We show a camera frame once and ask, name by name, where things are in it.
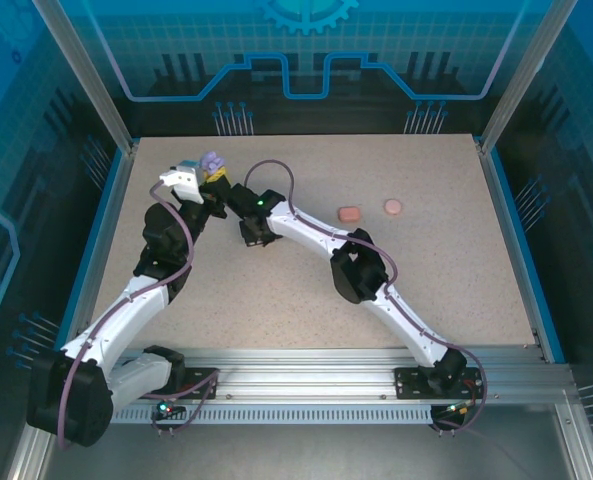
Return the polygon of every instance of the enclosure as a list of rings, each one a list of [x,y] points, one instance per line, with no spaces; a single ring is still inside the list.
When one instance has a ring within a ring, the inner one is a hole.
[[[485,367],[474,435],[397,398],[414,357],[328,264],[245,248],[231,214],[121,357],[219,368],[196,424],[159,439],[142,400],[66,452],[27,425],[32,362],[114,301],[148,189],[207,151],[232,183],[285,161],[327,224],[361,208],[400,294]],[[0,478],[161,472],[593,479],[593,2],[0,2]]]

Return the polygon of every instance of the speckled tabletop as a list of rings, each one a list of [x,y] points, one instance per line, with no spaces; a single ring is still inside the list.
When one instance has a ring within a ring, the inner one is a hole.
[[[533,343],[525,308],[470,135],[144,138],[121,210],[96,318],[131,277],[144,241],[149,188],[181,160],[215,150],[232,182],[276,158],[296,176],[294,202],[339,225],[337,209],[357,205],[361,227],[397,261],[398,291],[434,330],[462,344]],[[287,193],[276,165],[250,186]],[[403,213],[383,211],[388,198]],[[379,348],[401,342],[366,309],[335,291],[329,263],[282,239],[246,248],[238,218],[211,219],[192,274],[176,300],[134,340],[170,348]]]

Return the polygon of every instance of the pink object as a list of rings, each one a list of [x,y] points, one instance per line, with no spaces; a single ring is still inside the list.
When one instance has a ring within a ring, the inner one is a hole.
[[[360,208],[341,207],[338,209],[338,219],[342,223],[353,223],[360,220]]]
[[[385,213],[389,215],[398,215],[403,211],[403,204],[394,198],[390,198],[385,202]]]

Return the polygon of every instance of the purple object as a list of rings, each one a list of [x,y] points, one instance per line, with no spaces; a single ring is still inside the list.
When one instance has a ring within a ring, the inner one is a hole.
[[[225,160],[219,157],[216,152],[207,152],[200,157],[200,166],[208,175],[213,175],[219,168],[225,166]]]

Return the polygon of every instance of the purple cable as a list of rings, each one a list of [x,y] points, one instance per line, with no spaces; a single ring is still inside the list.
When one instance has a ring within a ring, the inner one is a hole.
[[[163,185],[162,180],[158,181],[149,190],[149,194],[154,198],[154,200],[156,200],[158,203],[160,203],[165,208],[165,210],[167,210],[170,213],[170,215],[172,217],[174,217],[174,220],[176,220],[178,222],[178,224],[180,225],[180,227],[182,228],[183,233],[185,234],[185,238],[187,240],[187,262],[185,263],[185,265],[183,265],[181,267],[180,270],[178,270],[176,273],[170,275],[169,277],[164,278],[163,280],[156,282],[153,285],[150,285],[148,287],[141,288],[140,290],[137,290],[136,292],[131,294],[129,297],[123,298],[116,305],[114,305],[112,308],[110,308],[100,318],[100,320],[98,320],[98,322],[96,322],[96,325],[94,326],[92,331],[87,336],[87,339],[85,340],[85,346],[81,347],[80,351],[78,352],[78,355],[76,355],[76,358],[74,359],[74,363],[72,364],[71,368],[69,369],[69,373],[67,374],[67,378],[65,380],[65,385],[63,386],[63,393],[61,394],[60,405],[58,407],[58,422],[57,422],[57,429],[56,429],[56,434],[57,434],[57,438],[58,438],[58,446],[61,450],[66,450],[70,446],[65,443],[65,415],[66,415],[66,411],[67,411],[67,401],[69,400],[69,393],[72,388],[74,376],[76,375],[76,371],[78,370],[79,365],[83,361],[85,352],[89,348],[91,348],[91,346],[92,346],[91,342],[94,340],[94,338],[96,338],[96,335],[98,335],[98,332],[100,331],[100,329],[103,328],[103,325],[105,325],[105,323],[107,323],[107,321],[118,310],[120,310],[123,306],[125,306],[125,304],[130,302],[132,298],[139,297],[147,292],[150,292],[151,290],[154,290],[158,287],[162,287],[162,286],[167,285],[170,282],[173,282],[178,277],[180,277],[185,272],[187,272],[187,270],[192,265],[192,261],[194,260],[194,242],[192,240],[191,234],[189,233],[189,229],[187,228],[187,225],[183,221],[182,217],[178,214],[176,209],[156,194],[156,190],[158,190],[161,187],[161,185]]]
[[[449,427],[459,427],[459,425],[457,423],[454,422],[449,422],[447,420],[438,420],[438,423],[442,423],[444,425],[447,425]],[[461,428],[454,428],[454,431],[458,431],[458,430],[462,430]],[[494,440],[492,437],[489,437],[487,435],[485,435],[484,433],[481,433],[477,430],[474,429],[470,429],[468,433],[471,433],[472,435],[481,438],[483,440],[485,440],[486,442],[491,443],[492,445],[494,445],[499,451],[501,451],[503,454],[505,454],[505,456],[514,464],[516,465],[516,467],[518,467],[525,475],[527,475],[528,478],[534,479],[536,480],[536,477],[534,475],[531,474],[531,472],[529,470],[527,470],[526,467],[524,467],[518,460],[516,460],[516,458],[509,453],[509,450],[507,450],[505,447],[503,447],[499,442],[497,442],[496,440]]]
[[[198,382],[193,387],[188,388],[187,390],[184,390],[184,391],[179,392],[177,394],[174,394],[174,396],[182,397],[184,395],[187,395],[189,393],[192,393],[192,392],[198,390],[200,387],[202,387],[207,382],[209,382],[209,387],[205,390],[205,393],[203,394],[203,398],[201,398],[200,403],[196,407],[196,410],[194,410],[192,412],[192,414],[185,421],[185,423],[179,425],[178,427],[174,427],[174,428],[170,427],[169,429],[167,429],[167,430],[169,430],[170,434],[172,432],[180,432],[182,430],[185,430],[196,419],[196,417],[200,413],[201,409],[203,408],[203,405],[205,405],[205,402],[207,401],[207,397],[209,396],[209,393],[212,391],[212,388],[214,387],[214,382],[216,381],[217,378],[218,378],[218,370],[216,370],[216,371],[212,372],[211,374],[209,374],[209,376],[207,376],[205,379],[203,379],[200,382]],[[154,395],[154,394],[147,394],[147,395],[145,395],[145,397],[146,398],[162,398],[162,399],[169,398],[169,396]],[[160,428],[158,426],[158,424],[156,423],[156,420],[154,420],[153,418],[152,418],[152,427],[155,428],[156,430],[158,430],[159,432],[165,432],[165,431],[167,431],[164,428]]]
[[[425,331],[425,329],[422,328],[411,317],[411,315],[409,315],[409,313],[406,312],[405,309],[395,300],[395,298],[389,293],[389,287],[392,286],[394,284],[394,282],[396,281],[396,279],[398,278],[398,267],[396,266],[396,262],[394,261],[394,259],[385,250],[383,250],[380,247],[377,247],[376,245],[374,245],[372,243],[366,242],[366,241],[358,239],[358,238],[352,238],[347,235],[337,235],[335,233],[329,232],[329,231],[325,230],[324,228],[319,227],[318,225],[316,225],[316,224],[308,221],[307,219],[301,217],[300,215],[298,215],[298,213],[296,212],[296,208],[294,207],[294,203],[293,203],[294,187],[296,184],[296,180],[294,179],[294,172],[292,172],[292,169],[289,168],[289,165],[287,165],[285,162],[281,162],[280,160],[269,159],[269,160],[262,160],[262,161],[256,163],[254,166],[252,166],[252,168],[249,169],[249,171],[247,172],[247,175],[245,175],[245,180],[243,182],[243,185],[245,187],[247,186],[249,177],[251,176],[251,174],[254,170],[256,170],[261,165],[265,165],[267,163],[273,163],[276,165],[280,165],[285,170],[287,170],[287,174],[289,175],[289,181],[290,181],[289,193],[287,194],[287,205],[289,206],[289,211],[291,212],[292,215],[294,215],[294,217],[297,220],[304,223],[309,228],[312,228],[312,229],[316,230],[317,232],[322,233],[323,235],[327,235],[328,237],[332,237],[332,238],[338,238],[340,240],[345,240],[347,242],[352,242],[357,245],[362,245],[364,247],[369,248],[370,250],[375,251],[379,255],[381,255],[385,260],[387,260],[387,262],[390,264],[390,266],[392,268],[392,278],[389,279],[389,281],[385,284],[385,298],[387,298],[387,300],[390,300],[392,302],[392,304],[394,305],[394,308],[396,308],[396,310],[398,310],[400,312],[400,314],[403,317],[405,317],[405,319],[409,322],[409,324],[412,327],[414,327],[416,330],[418,330],[418,332],[421,335],[426,336],[431,341],[436,342],[437,344],[442,345],[443,347],[458,350],[459,352],[467,355],[472,360],[474,360],[474,362],[478,366],[478,369],[480,370],[480,376],[481,376],[481,380],[483,382],[483,395],[480,400],[480,405],[478,406],[478,409],[474,413],[474,416],[465,425],[459,427],[458,430],[459,431],[467,430],[468,428],[470,428],[470,426],[478,419],[481,412],[483,411],[483,408],[485,407],[485,404],[487,403],[487,375],[485,374],[485,369],[483,368],[483,364],[480,361],[480,359],[476,355],[474,355],[471,351],[467,350],[464,347],[461,347],[460,345],[455,345],[453,343],[446,342],[444,340],[441,340],[440,338],[437,338],[436,336],[434,336],[430,333],[427,333]]]

